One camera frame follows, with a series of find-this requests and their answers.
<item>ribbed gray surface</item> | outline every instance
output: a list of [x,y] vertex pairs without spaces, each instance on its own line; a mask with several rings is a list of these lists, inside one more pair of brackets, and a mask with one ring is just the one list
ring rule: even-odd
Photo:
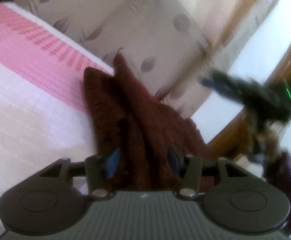
[[64,232],[21,236],[7,232],[0,240],[288,240],[280,232],[241,236],[227,232],[204,217],[195,202],[176,199],[171,192],[118,192],[91,205],[86,216]]

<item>silver screw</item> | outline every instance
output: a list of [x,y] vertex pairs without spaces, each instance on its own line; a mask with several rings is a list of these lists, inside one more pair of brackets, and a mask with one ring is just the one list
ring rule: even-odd
[[108,191],[100,188],[100,189],[95,189],[91,194],[95,197],[105,197],[108,195]]
[[183,188],[180,190],[180,195],[183,197],[193,197],[195,195],[195,191],[190,188]]

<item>bed sheet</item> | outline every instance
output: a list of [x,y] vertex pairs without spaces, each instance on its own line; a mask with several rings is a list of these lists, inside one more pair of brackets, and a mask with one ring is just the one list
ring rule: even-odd
[[61,157],[95,154],[81,90],[87,66],[113,73],[36,16],[0,4],[0,196]]

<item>person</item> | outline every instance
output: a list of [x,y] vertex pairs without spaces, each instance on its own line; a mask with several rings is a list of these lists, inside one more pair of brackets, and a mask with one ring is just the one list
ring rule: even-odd
[[[263,177],[285,193],[291,205],[291,154],[281,149],[278,135],[270,129],[253,136],[258,143],[265,146]],[[291,231],[291,210],[287,218],[287,226]]]

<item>pink striped fabric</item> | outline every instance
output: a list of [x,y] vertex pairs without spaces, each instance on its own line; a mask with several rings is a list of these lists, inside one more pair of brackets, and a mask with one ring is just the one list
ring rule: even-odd
[[0,4],[0,63],[67,105],[85,111],[83,71],[106,72],[40,25]]

